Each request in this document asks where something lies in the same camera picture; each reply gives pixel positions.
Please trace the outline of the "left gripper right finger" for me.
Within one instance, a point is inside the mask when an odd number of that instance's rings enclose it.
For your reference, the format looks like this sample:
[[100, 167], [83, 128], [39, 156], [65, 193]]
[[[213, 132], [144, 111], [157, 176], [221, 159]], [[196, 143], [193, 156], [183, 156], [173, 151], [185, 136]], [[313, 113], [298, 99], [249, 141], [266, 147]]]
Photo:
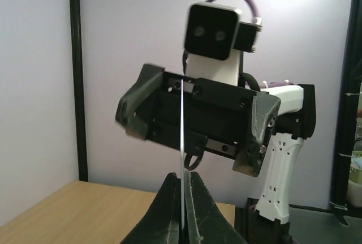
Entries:
[[197, 172], [185, 172], [185, 203], [189, 243], [237, 244], [245, 239], [226, 220]]

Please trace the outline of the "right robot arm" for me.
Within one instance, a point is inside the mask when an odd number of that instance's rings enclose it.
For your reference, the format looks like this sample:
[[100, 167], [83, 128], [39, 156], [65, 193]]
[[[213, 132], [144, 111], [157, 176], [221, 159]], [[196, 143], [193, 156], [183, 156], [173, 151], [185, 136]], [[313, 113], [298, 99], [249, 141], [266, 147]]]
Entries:
[[[126, 243], [293, 243], [289, 189], [296, 158], [316, 125], [314, 86], [260, 87], [239, 65], [189, 62], [184, 75], [145, 64], [120, 99], [125, 132], [181, 152]], [[196, 168], [205, 152], [232, 159], [253, 177], [270, 160], [263, 191], [241, 236], [222, 216]]]

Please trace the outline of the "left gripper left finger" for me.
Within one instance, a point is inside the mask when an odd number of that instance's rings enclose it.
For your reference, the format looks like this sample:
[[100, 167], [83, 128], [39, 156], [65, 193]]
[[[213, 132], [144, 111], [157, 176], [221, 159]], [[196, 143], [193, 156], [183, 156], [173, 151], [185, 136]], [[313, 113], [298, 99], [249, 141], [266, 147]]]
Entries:
[[169, 173], [142, 219], [122, 243], [178, 243], [180, 237], [180, 179]]

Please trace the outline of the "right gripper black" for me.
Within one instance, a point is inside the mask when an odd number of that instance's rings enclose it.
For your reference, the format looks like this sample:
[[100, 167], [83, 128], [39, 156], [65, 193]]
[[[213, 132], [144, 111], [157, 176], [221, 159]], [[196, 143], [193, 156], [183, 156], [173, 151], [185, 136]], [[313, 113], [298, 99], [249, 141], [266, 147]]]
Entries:
[[[179, 149], [182, 76], [145, 63], [120, 98], [115, 121], [126, 134]], [[137, 108], [144, 102], [144, 120]], [[257, 177], [274, 130], [281, 99], [259, 90], [205, 78], [184, 81], [185, 152], [235, 159], [232, 169]]]

